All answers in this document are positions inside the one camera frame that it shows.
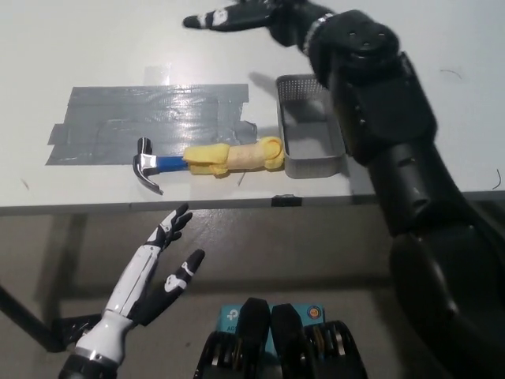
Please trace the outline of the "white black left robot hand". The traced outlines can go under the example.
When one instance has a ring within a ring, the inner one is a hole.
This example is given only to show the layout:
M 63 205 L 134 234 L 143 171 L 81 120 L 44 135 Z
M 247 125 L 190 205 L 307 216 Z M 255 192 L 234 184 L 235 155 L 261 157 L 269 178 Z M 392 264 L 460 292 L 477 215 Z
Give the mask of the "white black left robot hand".
M 169 308 L 185 291 L 205 252 L 196 250 L 174 273 L 151 291 L 148 286 L 157 269 L 162 252 L 181 237 L 181 231 L 193 214 L 183 204 L 172 211 L 141 245 L 124 269 L 105 307 L 135 325 L 147 326 Z

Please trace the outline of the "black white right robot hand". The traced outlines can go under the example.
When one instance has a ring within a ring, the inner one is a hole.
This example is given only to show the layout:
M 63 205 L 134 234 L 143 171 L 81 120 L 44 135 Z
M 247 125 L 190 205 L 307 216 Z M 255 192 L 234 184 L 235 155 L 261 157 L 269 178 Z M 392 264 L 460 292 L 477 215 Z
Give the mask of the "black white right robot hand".
M 242 32 L 266 28 L 284 47 L 303 48 L 311 25 L 333 12 L 310 1 L 239 1 L 207 13 L 187 16 L 186 28 L 214 32 Z

